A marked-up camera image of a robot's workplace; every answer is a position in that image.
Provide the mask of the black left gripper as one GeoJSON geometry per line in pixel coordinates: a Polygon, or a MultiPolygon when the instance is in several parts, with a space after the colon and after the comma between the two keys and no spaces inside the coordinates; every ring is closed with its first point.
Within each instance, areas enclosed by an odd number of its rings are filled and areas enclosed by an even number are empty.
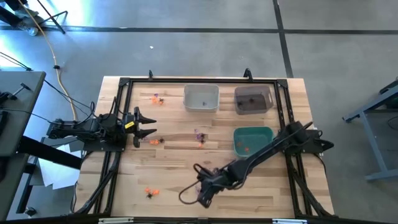
{"type": "Polygon", "coordinates": [[[133,145],[134,147],[140,147],[139,138],[143,139],[146,136],[156,132],[156,129],[141,129],[139,127],[139,123],[142,124],[151,124],[156,123],[157,121],[154,119],[146,118],[142,114],[140,114],[140,110],[138,107],[134,108],[133,113],[128,112],[124,118],[124,130],[127,134],[133,134],[133,145]]]}

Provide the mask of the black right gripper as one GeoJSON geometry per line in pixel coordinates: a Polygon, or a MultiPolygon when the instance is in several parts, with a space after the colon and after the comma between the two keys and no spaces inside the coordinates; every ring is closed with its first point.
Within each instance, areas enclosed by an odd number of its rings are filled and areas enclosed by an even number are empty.
{"type": "Polygon", "coordinates": [[[205,208],[211,205],[214,193],[227,189],[227,178],[223,174],[213,174],[209,170],[202,169],[198,173],[200,190],[198,191],[198,201],[202,202],[205,208]]]}

